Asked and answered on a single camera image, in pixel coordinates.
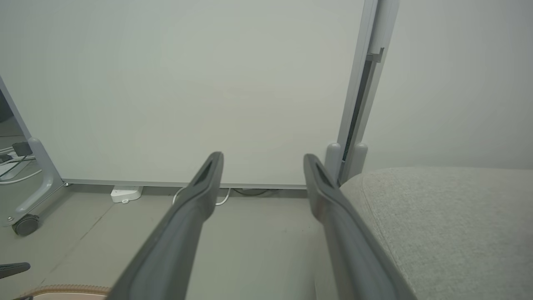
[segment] black object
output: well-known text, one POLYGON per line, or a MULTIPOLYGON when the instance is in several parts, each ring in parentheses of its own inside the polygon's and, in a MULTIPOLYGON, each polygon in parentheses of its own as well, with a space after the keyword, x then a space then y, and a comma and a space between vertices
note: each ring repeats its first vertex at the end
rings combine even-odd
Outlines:
POLYGON ((257 194, 246 194, 246 193, 243 193, 243 192, 239 192, 236 188, 233 188, 232 190, 235 191, 235 192, 237 192, 238 194, 243 195, 243 196, 250 196, 250 197, 259 196, 259 195, 262 195, 262 194, 264 194, 264 193, 266 193, 266 192, 271 191, 271 190, 269 190, 269 189, 266 189, 266 190, 264 190, 264 191, 262 191, 262 192, 259 192, 259 193, 257 193, 257 194))
POLYGON ((320 160, 304 156, 311 211, 324 226, 340 299, 416 299, 320 160))
POLYGON ((205 220, 215 209, 223 169, 212 153, 148 237, 107 300, 185 299, 205 220))
POLYGON ((11 155, 2 154, 0 155, 0 162, 6 162, 12 160, 13 157, 11 155))
POLYGON ((39 216, 27 214, 11 225, 17 235, 26 236, 39 228, 39 216))
POLYGON ((28 156, 33 153, 30 148, 30 144, 27 141, 15 143, 12 146, 13 150, 17 153, 18 156, 28 156))
POLYGON ((6 278, 11 275, 25 272, 29 269, 30 269, 30 264, 28 263, 0 265, 0 278, 6 278))

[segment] caster wheel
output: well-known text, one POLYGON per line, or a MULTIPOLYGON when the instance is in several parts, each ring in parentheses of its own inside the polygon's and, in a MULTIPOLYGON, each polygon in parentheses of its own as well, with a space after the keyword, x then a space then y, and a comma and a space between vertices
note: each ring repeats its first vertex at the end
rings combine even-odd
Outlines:
POLYGON ((17 235, 26 236, 39 227, 39 216, 27 214, 11 227, 17 235))

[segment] black cable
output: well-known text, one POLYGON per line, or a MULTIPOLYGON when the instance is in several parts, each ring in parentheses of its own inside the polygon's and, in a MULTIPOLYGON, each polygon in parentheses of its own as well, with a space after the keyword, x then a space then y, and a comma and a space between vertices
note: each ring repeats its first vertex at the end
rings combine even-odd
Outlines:
POLYGON ((23 157, 18 163, 16 163, 14 166, 12 166, 11 169, 5 171, 2 175, 0 175, 0 177, 6 175, 6 174, 9 173, 11 170, 13 170, 13 169, 16 168, 18 165, 20 165, 20 164, 24 161, 24 159, 28 157, 28 155, 29 155, 29 154, 27 154, 26 156, 24 156, 24 157, 23 157))
POLYGON ((264 190, 263 192, 259 193, 259 194, 246 194, 246 193, 243 193, 243 192, 239 192, 236 188, 232 188, 232 190, 234 190, 235 192, 241 194, 241 195, 244 195, 244 196, 259 196, 259 195, 262 195, 270 190, 264 190))

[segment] sofa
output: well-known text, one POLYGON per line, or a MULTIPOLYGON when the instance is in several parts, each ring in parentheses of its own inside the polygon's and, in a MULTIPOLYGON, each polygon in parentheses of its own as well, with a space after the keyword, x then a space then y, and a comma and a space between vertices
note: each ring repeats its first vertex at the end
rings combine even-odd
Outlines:
MULTIPOLYGON (((533 170, 392 168, 341 191, 417 299, 533 299, 533 170)), ((317 299, 335 299, 318 241, 317 299)))

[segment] metal bracket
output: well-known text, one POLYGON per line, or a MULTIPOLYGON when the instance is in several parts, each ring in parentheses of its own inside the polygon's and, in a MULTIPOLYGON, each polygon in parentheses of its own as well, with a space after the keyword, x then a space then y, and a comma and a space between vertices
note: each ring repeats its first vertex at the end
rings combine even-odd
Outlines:
POLYGON ((383 57, 383 51, 385 48, 381 47, 378 54, 368 53, 366 61, 381 62, 381 57, 383 57))
POLYGON ((326 160, 324 165, 329 175, 333 178, 333 182, 337 182, 338 173, 341 169, 342 149, 339 143, 331 143, 326 150, 326 160))
POLYGON ((341 184, 344 184, 350 178, 363 172, 368 146, 364 143, 357 143, 350 146, 350 152, 346 157, 346 162, 341 174, 341 184))

